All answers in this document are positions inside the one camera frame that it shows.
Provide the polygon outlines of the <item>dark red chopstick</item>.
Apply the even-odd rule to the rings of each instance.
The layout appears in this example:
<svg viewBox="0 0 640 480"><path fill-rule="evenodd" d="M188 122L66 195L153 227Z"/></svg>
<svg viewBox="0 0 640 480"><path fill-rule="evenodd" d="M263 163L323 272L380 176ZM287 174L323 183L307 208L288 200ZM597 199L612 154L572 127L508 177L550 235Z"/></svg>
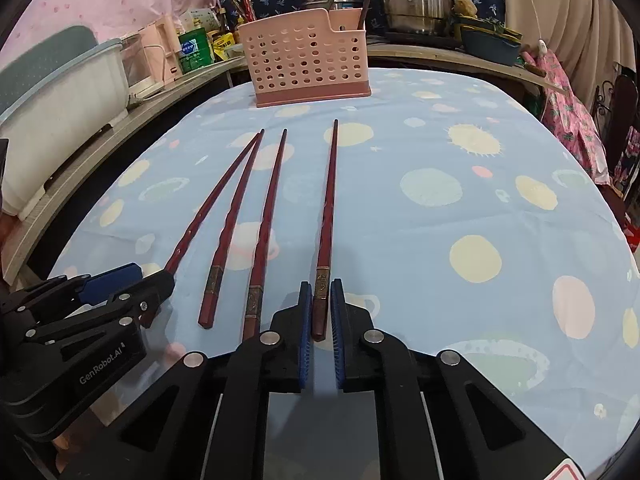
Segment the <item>dark red chopstick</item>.
<svg viewBox="0 0 640 480"><path fill-rule="evenodd" d="M314 302L311 309L311 337L314 341L326 339L326 320L329 310L329 288L331 276L333 217L335 200L335 180L338 148L337 119L333 122L330 158L326 173L326 194L322 210L319 237L316 279L314 280Z"/></svg>

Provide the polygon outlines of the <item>blue dotted table cloth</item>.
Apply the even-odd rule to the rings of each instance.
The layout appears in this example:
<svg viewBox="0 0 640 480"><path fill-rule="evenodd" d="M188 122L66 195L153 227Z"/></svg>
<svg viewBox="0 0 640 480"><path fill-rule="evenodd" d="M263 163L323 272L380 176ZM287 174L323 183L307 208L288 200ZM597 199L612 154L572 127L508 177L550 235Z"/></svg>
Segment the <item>blue dotted table cloth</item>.
<svg viewBox="0 0 640 480"><path fill-rule="evenodd" d="M93 405L111 422L186 352L242 336L254 248L281 171L262 320L314 279L326 165L337 162L332 273L409 348L460 352L590 478L639 419L639 271L574 157L500 89L471 77L371 70L367 98L259 108L250 84L213 96L126 161L54 272L160 270L248 141L262 144L234 228L215 323L198 325L227 186L145 334L148 355Z"/></svg>

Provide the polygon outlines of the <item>white dish drainer box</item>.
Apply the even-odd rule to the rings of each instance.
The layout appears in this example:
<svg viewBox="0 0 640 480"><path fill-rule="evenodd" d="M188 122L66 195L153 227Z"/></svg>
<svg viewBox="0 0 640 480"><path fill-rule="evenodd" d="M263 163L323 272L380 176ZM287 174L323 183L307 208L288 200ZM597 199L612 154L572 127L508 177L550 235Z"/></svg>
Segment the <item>white dish drainer box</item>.
<svg viewBox="0 0 640 480"><path fill-rule="evenodd" d="M72 26L1 71L1 136L8 141L2 209L20 214L47 180L104 126L127 115L122 40L100 44Z"/></svg>

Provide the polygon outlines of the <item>pink perforated utensil basket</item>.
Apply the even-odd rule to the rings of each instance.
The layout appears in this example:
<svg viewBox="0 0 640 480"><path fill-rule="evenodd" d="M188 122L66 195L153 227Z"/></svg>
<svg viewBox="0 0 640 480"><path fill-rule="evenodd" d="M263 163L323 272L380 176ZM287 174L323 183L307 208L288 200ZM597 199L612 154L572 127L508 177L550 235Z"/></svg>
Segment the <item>pink perforated utensil basket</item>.
<svg viewBox="0 0 640 480"><path fill-rule="evenodd" d="M370 96L361 10L308 9L239 28L258 107Z"/></svg>

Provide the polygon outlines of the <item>white blender jug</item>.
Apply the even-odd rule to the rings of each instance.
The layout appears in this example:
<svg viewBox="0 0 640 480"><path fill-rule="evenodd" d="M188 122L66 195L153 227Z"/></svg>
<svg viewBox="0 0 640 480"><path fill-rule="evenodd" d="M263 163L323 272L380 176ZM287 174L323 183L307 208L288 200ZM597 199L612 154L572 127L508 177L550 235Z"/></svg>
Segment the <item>white blender jug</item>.
<svg viewBox="0 0 640 480"><path fill-rule="evenodd" d="M160 73L160 79L156 79L152 72L148 52L154 49L165 54L159 44L144 44L138 32L122 40L122 65L128 81L130 103L152 98L165 88L164 73Z"/></svg>

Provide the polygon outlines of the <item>green dish soap bottle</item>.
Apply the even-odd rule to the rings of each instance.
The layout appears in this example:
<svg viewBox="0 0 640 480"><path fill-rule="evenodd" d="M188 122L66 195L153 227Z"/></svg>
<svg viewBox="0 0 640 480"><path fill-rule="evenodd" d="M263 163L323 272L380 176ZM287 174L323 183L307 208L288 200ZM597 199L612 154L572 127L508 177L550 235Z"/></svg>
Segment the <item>green dish soap bottle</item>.
<svg viewBox="0 0 640 480"><path fill-rule="evenodd" d="M178 37L180 51L178 61L184 74L199 70L213 63L212 52L203 27L185 32Z"/></svg>

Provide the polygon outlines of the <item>pink floral garment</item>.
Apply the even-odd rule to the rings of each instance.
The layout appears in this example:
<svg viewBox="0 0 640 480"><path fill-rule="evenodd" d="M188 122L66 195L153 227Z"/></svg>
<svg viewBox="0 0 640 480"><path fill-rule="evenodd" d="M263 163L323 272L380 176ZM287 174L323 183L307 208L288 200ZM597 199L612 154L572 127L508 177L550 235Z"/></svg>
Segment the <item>pink floral garment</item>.
<svg viewBox="0 0 640 480"><path fill-rule="evenodd" d="M570 78L550 49L545 54L526 47L521 56L526 64L546 73L544 79L561 91L546 90L541 122L573 155L595 184L611 182L605 149L596 124L570 85Z"/></svg>

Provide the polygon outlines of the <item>blue bowl with yellow basins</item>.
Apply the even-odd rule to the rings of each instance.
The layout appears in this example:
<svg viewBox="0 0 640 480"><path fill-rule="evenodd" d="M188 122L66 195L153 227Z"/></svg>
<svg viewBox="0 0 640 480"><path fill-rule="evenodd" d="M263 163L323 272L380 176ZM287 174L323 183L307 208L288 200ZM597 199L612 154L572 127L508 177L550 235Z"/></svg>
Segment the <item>blue bowl with yellow basins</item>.
<svg viewBox="0 0 640 480"><path fill-rule="evenodd" d="M456 33L465 52L482 60L513 66L520 55L522 35L499 23L460 16Z"/></svg>

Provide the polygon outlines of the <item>pink electric kettle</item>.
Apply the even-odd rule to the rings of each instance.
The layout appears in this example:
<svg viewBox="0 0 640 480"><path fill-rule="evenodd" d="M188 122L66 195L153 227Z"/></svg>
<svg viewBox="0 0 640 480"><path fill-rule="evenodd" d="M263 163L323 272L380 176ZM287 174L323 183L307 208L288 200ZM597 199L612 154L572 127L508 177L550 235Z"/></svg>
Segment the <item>pink electric kettle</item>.
<svg viewBox="0 0 640 480"><path fill-rule="evenodd" d="M180 78L180 44L171 16L164 14L139 32L153 78L163 84L171 84Z"/></svg>

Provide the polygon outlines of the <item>beige hanging curtain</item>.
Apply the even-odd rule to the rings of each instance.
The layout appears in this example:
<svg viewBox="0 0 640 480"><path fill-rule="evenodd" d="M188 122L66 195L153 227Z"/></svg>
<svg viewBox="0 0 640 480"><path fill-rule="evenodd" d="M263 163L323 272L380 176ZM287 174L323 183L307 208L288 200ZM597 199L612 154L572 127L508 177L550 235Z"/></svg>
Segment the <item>beige hanging curtain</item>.
<svg viewBox="0 0 640 480"><path fill-rule="evenodd" d="M546 44L585 106L613 78L615 64L636 67L634 35L613 0L506 0L506 26L524 44Z"/></svg>

